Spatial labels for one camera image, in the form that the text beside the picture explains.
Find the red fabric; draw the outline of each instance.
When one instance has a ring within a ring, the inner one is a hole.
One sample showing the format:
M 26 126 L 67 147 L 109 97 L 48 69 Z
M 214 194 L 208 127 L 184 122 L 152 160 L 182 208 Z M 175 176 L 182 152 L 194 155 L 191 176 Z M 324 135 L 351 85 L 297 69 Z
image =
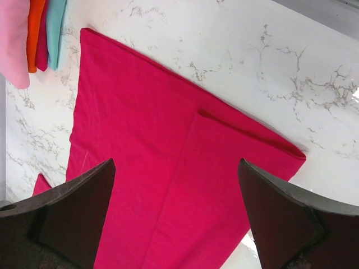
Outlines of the red fabric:
M 289 180 L 305 155 L 144 55 L 81 30 L 67 180 L 112 157 L 95 268 L 219 268 L 249 229 L 240 158 Z
M 35 183 L 33 196 L 48 191 L 49 189 L 51 189 L 51 186 L 49 185 L 45 177 L 42 174 L 39 174 Z
M 45 1 L 43 13 L 41 15 L 40 31 L 38 46 L 36 48 L 36 66 L 41 71 L 47 69 L 48 51 L 47 51 L 47 35 L 46 35 L 46 14 L 49 7 L 49 0 Z

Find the cloth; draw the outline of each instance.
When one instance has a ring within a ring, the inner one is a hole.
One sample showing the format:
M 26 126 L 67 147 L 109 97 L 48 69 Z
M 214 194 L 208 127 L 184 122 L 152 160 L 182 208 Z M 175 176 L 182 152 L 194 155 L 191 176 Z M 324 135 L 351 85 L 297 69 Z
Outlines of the cloth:
M 19 89 L 30 85 L 26 58 L 29 9 L 29 0 L 0 1 L 0 72 Z
M 81 30 L 67 180 L 112 157 L 94 268 L 219 268 L 249 229 L 241 158 L 289 180 L 293 144 L 144 55 Z
M 43 174 L 39 174 L 36 179 L 33 196 L 43 193 L 51 189 L 50 184 L 47 182 Z
M 36 48 L 38 46 L 41 16 L 45 0 L 30 0 L 29 30 L 27 34 L 27 67 L 30 73 L 36 72 Z
M 45 0 L 44 10 L 41 15 L 38 46 L 36 48 L 36 66 L 41 71 L 47 69 L 48 51 L 47 51 L 47 35 L 46 35 L 46 15 L 49 7 L 49 0 Z
M 46 15 L 46 34 L 49 52 L 49 67 L 58 68 L 59 46 L 61 42 L 61 27 L 65 12 L 66 0 L 48 0 L 49 6 Z

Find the marble table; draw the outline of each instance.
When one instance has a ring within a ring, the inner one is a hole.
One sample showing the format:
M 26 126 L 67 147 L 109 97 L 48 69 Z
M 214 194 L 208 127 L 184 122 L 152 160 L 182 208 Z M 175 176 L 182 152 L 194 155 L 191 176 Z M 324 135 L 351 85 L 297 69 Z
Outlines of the marble table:
M 6 87 L 7 199 L 65 180 L 82 27 L 154 58 L 296 144 L 292 182 L 359 205 L 359 43 L 271 0 L 68 1 L 57 72 Z M 260 268 L 245 237 L 223 268 Z

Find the orange cloth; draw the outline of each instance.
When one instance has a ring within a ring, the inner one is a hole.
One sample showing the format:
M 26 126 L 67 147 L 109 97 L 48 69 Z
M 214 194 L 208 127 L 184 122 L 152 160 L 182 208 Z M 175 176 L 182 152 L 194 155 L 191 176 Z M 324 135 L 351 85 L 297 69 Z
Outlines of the orange cloth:
M 27 67 L 29 73 L 36 72 L 36 48 L 39 39 L 41 15 L 45 0 L 30 0 L 29 31 L 27 34 Z

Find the turquoise cloth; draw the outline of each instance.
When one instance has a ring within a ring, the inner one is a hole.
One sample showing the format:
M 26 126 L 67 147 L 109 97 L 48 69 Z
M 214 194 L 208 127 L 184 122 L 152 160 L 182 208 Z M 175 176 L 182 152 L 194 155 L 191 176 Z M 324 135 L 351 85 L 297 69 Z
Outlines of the turquoise cloth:
M 58 68 L 59 45 L 61 26 L 66 0 L 49 0 L 46 16 L 47 49 L 49 52 L 49 67 L 52 70 Z

